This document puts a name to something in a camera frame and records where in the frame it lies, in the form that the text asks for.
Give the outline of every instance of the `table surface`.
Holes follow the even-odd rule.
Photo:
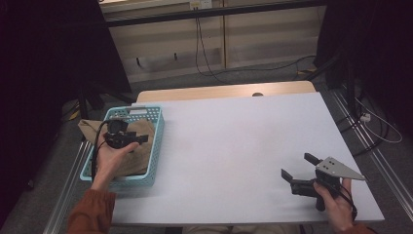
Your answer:
[[[173,90],[144,91],[137,97],[137,102],[185,100],[203,98],[251,97],[314,93],[316,90],[309,81],[261,83],[248,85],[214,86]]]
[[[155,184],[118,189],[113,223],[326,221],[325,213],[315,209],[314,198],[291,194],[289,184],[281,178],[281,168],[296,178],[313,178],[314,166],[304,160],[304,153],[309,152],[321,159],[333,156],[355,171],[359,169],[314,87],[306,94],[272,96],[297,93],[294,85],[309,84],[159,91],[154,96],[157,102],[147,102],[160,104],[165,118]],[[203,99],[192,99],[195,91]],[[215,91],[221,98],[213,98]],[[257,92],[265,96],[250,97]],[[139,105],[145,104],[141,98],[149,93],[156,94],[140,94]],[[357,220],[384,219],[365,181],[355,180],[353,192]]]

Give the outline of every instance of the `brown cloth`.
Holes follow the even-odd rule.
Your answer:
[[[95,120],[80,120],[78,126],[85,136],[86,140],[94,144],[97,130],[102,122]],[[115,176],[133,176],[143,175],[146,173],[151,155],[152,142],[154,140],[155,128],[154,125],[146,120],[140,119],[130,123],[127,128],[128,132],[136,132],[137,136],[148,135],[148,142],[139,145],[132,153],[129,153],[115,174]],[[107,126],[103,126],[100,133],[107,132]]]

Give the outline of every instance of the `orange sleeve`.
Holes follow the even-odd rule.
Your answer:
[[[344,232],[339,232],[339,234],[375,234],[372,230],[367,228],[363,223],[355,225],[352,229],[349,229]]]
[[[115,198],[115,193],[87,190],[70,213],[67,233],[108,233]]]

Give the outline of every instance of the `silver gripper plate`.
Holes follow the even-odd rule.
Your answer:
[[[346,165],[342,164],[332,157],[324,159],[316,166],[316,169],[330,176],[365,180],[364,175],[353,171],[351,168],[347,167]]]

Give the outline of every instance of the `hand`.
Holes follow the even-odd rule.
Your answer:
[[[352,194],[352,181],[349,178],[343,178],[342,186]],[[314,188],[324,199],[325,210],[328,213],[328,222],[334,232],[346,231],[353,227],[352,206],[341,196],[333,199],[328,189],[318,183],[314,183]],[[348,192],[341,188],[341,192],[349,199]]]
[[[123,148],[114,149],[103,142],[104,137],[100,135],[97,142],[97,145],[101,145],[97,152],[97,173],[91,187],[93,190],[100,191],[109,188],[109,183],[112,181],[116,171],[121,167],[125,156],[139,146],[139,143],[133,142]]]

